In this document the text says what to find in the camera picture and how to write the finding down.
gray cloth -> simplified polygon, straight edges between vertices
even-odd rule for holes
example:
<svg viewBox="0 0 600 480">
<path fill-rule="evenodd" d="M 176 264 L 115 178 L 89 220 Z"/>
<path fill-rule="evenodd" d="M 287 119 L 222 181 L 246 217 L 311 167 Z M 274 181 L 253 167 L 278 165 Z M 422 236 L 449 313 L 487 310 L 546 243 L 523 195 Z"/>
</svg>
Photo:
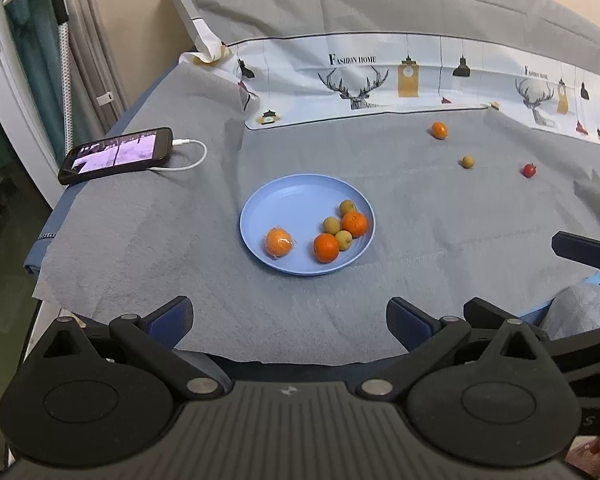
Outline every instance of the gray cloth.
<svg viewBox="0 0 600 480">
<path fill-rule="evenodd" d="M 542 322 L 551 339 L 600 328 L 600 285 L 576 283 L 558 294 Z"/>
<path fill-rule="evenodd" d="M 427 129 L 445 121 L 449 135 Z M 378 114 L 251 131 L 238 88 L 179 65 L 127 131 L 170 126 L 207 143 L 195 170 L 89 182 L 42 263 L 35 296 L 101 322 L 178 294 L 196 309 L 181 349 L 234 360 L 344 364 L 404 352 L 384 309 L 402 296 L 434 317 L 474 296 L 522 314 L 592 273 L 551 237 L 600 237 L 600 146 L 527 128 L 500 112 Z M 193 145 L 177 148 L 189 160 Z M 475 157 L 472 170 L 458 165 Z M 528 162 L 532 179 L 520 175 Z M 171 166 L 181 166 L 174 156 Z M 325 173 L 376 212 L 366 253 L 333 274 L 279 274 L 253 258 L 240 210 L 261 185 Z"/>
<path fill-rule="evenodd" d="M 600 28 L 553 0 L 172 0 L 193 40 L 204 18 L 226 44 L 330 32 L 489 41 L 600 75 Z"/>
</svg>

gray tablecloth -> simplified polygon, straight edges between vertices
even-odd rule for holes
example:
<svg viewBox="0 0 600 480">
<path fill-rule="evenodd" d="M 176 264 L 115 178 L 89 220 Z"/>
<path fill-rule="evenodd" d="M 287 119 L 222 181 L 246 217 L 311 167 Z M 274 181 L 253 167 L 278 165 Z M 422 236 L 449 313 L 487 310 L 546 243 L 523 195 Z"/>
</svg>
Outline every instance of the gray tablecloth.
<svg viewBox="0 0 600 480">
<path fill-rule="evenodd" d="M 448 124 L 438 141 L 435 120 Z M 531 130 L 494 109 L 378 114 L 251 131 L 230 83 L 180 65 L 127 131 L 170 126 L 207 143 L 198 168 L 89 182 L 42 262 L 35 296 L 107 322 L 173 296 L 195 307 L 179 348 L 235 360 L 343 364 L 404 352 L 384 321 L 392 296 L 435 317 L 480 296 L 520 314 L 592 269 L 551 236 L 600 237 L 600 146 Z M 193 145 L 177 149 L 195 160 Z M 472 170 L 458 160 L 475 157 Z M 538 174 L 526 179 L 527 162 Z M 170 165 L 181 166 L 180 155 Z M 324 173 L 372 203 L 376 237 L 353 265 L 315 278 L 274 272 L 240 240 L 238 217 L 276 177 Z"/>
</svg>

black phone case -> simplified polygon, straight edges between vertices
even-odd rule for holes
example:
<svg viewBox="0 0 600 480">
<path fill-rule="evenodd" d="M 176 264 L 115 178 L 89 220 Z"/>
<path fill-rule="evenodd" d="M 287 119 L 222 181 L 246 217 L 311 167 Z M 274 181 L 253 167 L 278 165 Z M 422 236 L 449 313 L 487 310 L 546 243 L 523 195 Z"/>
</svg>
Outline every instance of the black phone case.
<svg viewBox="0 0 600 480">
<path fill-rule="evenodd" d="M 147 168 L 152 168 L 154 166 L 160 166 L 161 164 L 163 164 L 167 160 L 169 160 L 169 157 L 171 155 L 171 147 L 173 145 L 173 132 L 171 131 L 170 128 L 167 128 L 166 126 L 162 126 L 160 128 L 149 128 L 147 130 L 141 130 L 139 132 L 129 132 L 128 134 L 109 137 L 110 139 L 115 139 L 116 137 L 126 137 L 126 136 L 132 135 L 132 134 L 141 134 L 143 132 L 151 132 L 151 131 L 160 132 L 160 131 L 164 131 L 164 130 L 168 131 L 168 146 L 169 146 L 168 151 L 164 156 L 162 156 L 160 158 L 150 158 L 148 160 L 138 160 L 137 162 L 130 162 L 128 164 L 121 164 L 119 166 L 111 166 L 110 168 L 102 168 L 101 170 L 89 171 L 89 172 L 83 173 L 83 174 L 69 173 L 65 170 L 65 167 L 70 166 L 71 163 L 73 162 L 73 160 L 75 158 L 75 154 L 77 153 L 77 150 L 79 150 L 81 147 L 85 146 L 85 144 L 76 146 L 74 149 L 71 150 L 69 155 L 67 155 L 65 157 L 64 161 L 62 162 L 62 165 L 60 166 L 60 171 L 58 172 L 58 181 L 63 186 L 72 186 L 73 184 L 79 184 L 80 182 L 85 182 L 87 180 L 93 180 L 94 178 L 100 178 L 103 176 L 109 176 L 109 175 L 113 175 L 113 174 L 129 173 L 131 171 L 142 171 L 142 170 L 146 170 Z M 156 139 L 156 146 L 158 146 L 158 140 L 159 140 L 159 138 Z"/>
</svg>

deer head print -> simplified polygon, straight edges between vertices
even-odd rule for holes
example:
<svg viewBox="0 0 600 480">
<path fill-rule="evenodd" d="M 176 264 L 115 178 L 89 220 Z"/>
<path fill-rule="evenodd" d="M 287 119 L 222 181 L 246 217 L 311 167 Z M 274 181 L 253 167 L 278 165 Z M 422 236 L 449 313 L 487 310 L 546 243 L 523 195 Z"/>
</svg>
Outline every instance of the deer head print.
<svg viewBox="0 0 600 480">
<path fill-rule="evenodd" d="M 518 83 L 518 80 L 516 79 L 516 90 L 518 90 L 518 93 L 522 96 L 523 103 L 525 104 L 525 106 L 527 108 L 529 108 L 533 112 L 534 121 L 536 122 L 536 124 L 538 126 L 548 126 L 550 128 L 555 128 L 555 122 L 553 122 L 551 119 L 545 119 L 544 117 L 542 117 L 540 112 L 536 109 L 542 103 L 553 99 L 554 91 L 549 88 L 549 83 L 547 83 L 546 84 L 547 92 L 542 91 L 542 95 L 538 99 L 532 100 L 529 97 L 529 85 L 527 84 L 525 87 L 525 83 L 527 81 L 528 81 L 527 79 L 523 79 L 520 83 Z"/>
<path fill-rule="evenodd" d="M 333 90 L 334 92 L 340 94 L 341 99 L 348 99 L 351 103 L 352 110 L 361 110 L 362 108 L 375 108 L 378 105 L 370 104 L 366 102 L 366 100 L 369 99 L 369 94 L 371 94 L 373 90 L 375 90 L 376 88 L 380 88 L 384 84 L 387 76 L 389 75 L 389 71 L 387 70 L 386 74 L 384 74 L 384 77 L 382 77 L 381 73 L 379 73 L 375 67 L 372 66 L 371 68 L 373 68 L 374 72 L 376 72 L 376 78 L 373 82 L 371 82 L 367 77 L 366 86 L 360 89 L 358 95 L 351 95 L 349 93 L 349 89 L 347 89 L 347 87 L 342 84 L 342 78 L 340 78 L 338 86 L 335 85 L 335 83 L 331 80 L 331 76 L 336 71 L 335 68 L 331 70 L 331 72 L 329 72 L 327 74 L 327 77 L 325 77 L 324 79 L 318 72 L 318 78 L 320 78 L 322 84 L 325 85 L 329 90 Z"/>
</svg>

white cord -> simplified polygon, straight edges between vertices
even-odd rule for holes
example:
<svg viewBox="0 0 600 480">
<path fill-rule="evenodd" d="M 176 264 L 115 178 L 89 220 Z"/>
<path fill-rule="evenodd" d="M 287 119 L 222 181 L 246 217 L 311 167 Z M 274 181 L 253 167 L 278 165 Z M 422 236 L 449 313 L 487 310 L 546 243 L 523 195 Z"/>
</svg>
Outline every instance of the white cord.
<svg viewBox="0 0 600 480">
<path fill-rule="evenodd" d="M 199 161 L 194 162 L 193 164 L 189 164 L 188 166 L 183 166 L 182 168 L 158 168 L 158 167 L 156 167 L 156 168 L 149 168 L 149 169 L 154 170 L 154 171 L 184 171 L 184 170 L 190 170 L 191 168 L 195 168 L 196 166 L 199 166 L 200 164 L 202 164 L 202 161 L 205 160 L 205 158 L 206 158 L 206 144 L 204 142 L 202 142 L 201 140 L 196 140 L 196 139 L 173 139 L 172 146 L 181 146 L 183 144 L 189 144 L 190 142 L 195 142 L 196 144 L 199 144 L 200 146 L 202 146 L 202 149 L 204 150 Z"/>
<path fill-rule="evenodd" d="M 74 146 L 74 117 L 71 110 L 71 63 L 69 47 L 69 23 L 58 28 L 60 35 L 60 67 L 62 70 L 62 111 L 64 113 L 64 153 Z"/>
</svg>

